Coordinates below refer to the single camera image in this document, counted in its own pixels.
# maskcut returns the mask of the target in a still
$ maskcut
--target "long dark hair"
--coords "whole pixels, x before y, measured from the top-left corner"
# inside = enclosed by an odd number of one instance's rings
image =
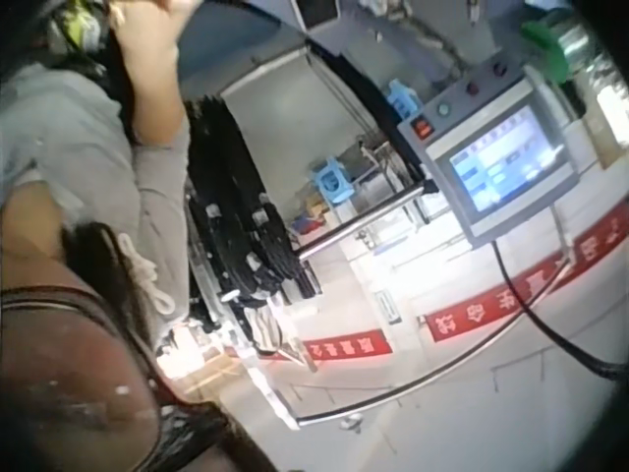
[[[90,222],[64,229],[61,241],[66,266],[109,305],[116,317],[113,322],[123,331],[133,329],[151,345],[140,292],[114,231],[106,224]]]

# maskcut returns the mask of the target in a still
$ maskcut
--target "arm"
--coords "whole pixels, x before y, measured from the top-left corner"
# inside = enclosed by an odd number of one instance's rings
[[[168,145],[186,115],[179,92],[176,55],[159,64],[131,61],[127,71],[136,98],[134,129],[138,139],[146,146]]]
[[[116,37],[134,88],[134,128],[147,146],[169,144],[185,109],[177,78],[177,41],[200,0],[114,0]]]
[[[139,251],[151,255],[157,287],[176,306],[171,315],[148,319],[153,341],[188,313],[184,185],[190,134],[179,92],[177,39],[199,3],[190,0],[172,11],[149,0],[117,3],[125,21],[114,30],[134,89],[134,129],[141,143],[134,155],[142,207]]]

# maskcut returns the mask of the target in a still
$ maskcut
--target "display screen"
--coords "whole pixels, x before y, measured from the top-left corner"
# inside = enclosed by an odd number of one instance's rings
[[[458,152],[450,162],[476,209],[484,211],[539,178],[556,156],[527,105]]]

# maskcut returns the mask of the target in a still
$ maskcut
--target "red banner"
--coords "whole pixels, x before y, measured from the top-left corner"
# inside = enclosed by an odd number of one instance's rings
[[[304,341],[304,345],[315,361],[361,359],[393,352],[381,329]],[[231,347],[226,348],[225,352],[231,357],[237,357],[236,352]],[[264,359],[272,361],[288,360],[280,354],[265,357]]]
[[[600,260],[618,247],[629,234],[629,205],[622,202],[575,240],[577,263],[553,289],[570,283],[595,266]],[[546,284],[561,262],[557,252],[537,265],[513,277],[516,288],[526,299]],[[498,285],[487,292],[476,295],[438,312],[425,316],[435,342],[488,325],[496,320],[513,315],[520,309],[513,293],[506,284]]]

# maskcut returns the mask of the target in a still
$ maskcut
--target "gray machine panel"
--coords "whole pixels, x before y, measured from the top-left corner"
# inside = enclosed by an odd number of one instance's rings
[[[531,218],[579,181],[541,94],[519,67],[503,83],[506,73],[494,69],[502,61],[494,57],[471,75],[477,93],[468,94],[468,77],[399,126],[473,247]]]
[[[504,52],[485,61],[425,105],[422,116],[433,132],[423,141],[424,145],[438,140],[522,79],[522,68]],[[444,114],[443,107],[449,108],[449,113]]]

